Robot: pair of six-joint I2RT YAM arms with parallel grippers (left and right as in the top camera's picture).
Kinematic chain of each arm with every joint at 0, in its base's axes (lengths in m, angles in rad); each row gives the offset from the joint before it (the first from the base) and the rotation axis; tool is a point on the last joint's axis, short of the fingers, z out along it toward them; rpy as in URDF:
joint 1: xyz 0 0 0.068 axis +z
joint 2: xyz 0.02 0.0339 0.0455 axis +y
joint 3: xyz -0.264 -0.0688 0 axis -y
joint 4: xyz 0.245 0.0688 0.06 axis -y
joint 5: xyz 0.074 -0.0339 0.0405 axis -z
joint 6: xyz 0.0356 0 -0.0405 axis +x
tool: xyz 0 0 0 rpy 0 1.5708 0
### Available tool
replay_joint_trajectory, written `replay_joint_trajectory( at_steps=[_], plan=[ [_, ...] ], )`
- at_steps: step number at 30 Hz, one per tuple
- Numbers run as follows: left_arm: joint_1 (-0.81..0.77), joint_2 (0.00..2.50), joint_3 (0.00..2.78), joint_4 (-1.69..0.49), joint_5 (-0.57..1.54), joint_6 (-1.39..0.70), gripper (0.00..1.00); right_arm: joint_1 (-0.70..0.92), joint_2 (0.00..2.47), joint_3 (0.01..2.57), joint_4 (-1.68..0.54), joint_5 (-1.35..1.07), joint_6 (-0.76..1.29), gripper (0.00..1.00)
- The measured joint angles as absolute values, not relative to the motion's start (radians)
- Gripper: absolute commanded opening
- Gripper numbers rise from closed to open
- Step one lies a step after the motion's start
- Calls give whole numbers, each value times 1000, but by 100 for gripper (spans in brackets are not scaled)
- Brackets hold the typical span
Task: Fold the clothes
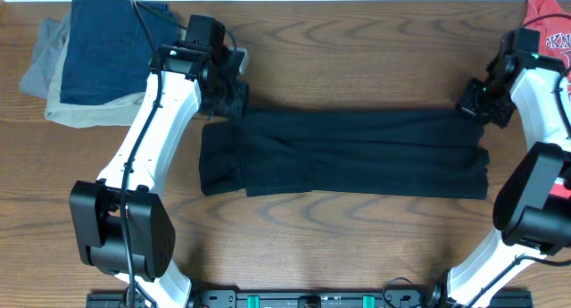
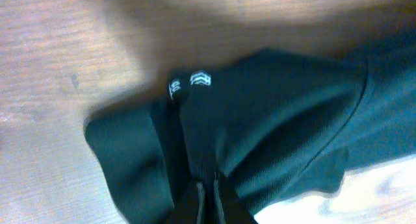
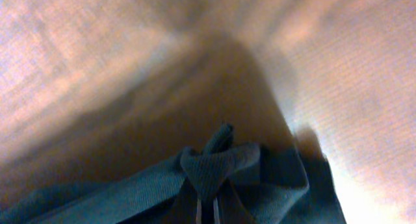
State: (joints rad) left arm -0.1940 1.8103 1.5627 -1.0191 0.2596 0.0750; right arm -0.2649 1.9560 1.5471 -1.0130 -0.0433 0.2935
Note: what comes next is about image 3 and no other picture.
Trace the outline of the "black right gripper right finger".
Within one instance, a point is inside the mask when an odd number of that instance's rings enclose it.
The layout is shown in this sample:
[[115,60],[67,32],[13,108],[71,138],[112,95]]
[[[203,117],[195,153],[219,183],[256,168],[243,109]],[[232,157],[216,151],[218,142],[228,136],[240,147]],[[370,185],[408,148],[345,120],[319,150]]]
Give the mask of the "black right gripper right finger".
[[213,201],[214,224],[255,224],[232,183],[226,181]]

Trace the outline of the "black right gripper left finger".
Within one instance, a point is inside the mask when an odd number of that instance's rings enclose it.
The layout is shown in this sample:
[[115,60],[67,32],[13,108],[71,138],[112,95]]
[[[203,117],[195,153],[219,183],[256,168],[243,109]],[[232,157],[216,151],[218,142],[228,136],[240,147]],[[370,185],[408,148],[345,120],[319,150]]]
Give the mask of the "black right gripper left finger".
[[185,179],[162,224],[202,224],[202,203],[188,179]]

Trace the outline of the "black t-shirt with logo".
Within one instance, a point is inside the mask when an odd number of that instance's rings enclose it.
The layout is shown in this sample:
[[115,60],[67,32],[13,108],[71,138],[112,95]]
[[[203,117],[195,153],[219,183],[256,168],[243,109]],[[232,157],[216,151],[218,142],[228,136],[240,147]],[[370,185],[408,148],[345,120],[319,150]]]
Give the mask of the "black t-shirt with logo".
[[214,223],[213,201],[226,181],[255,223],[345,222],[325,158],[233,145],[231,125],[221,126],[202,152],[187,147],[119,182],[35,191],[2,211],[1,222],[162,223],[185,179],[201,201],[202,223]]

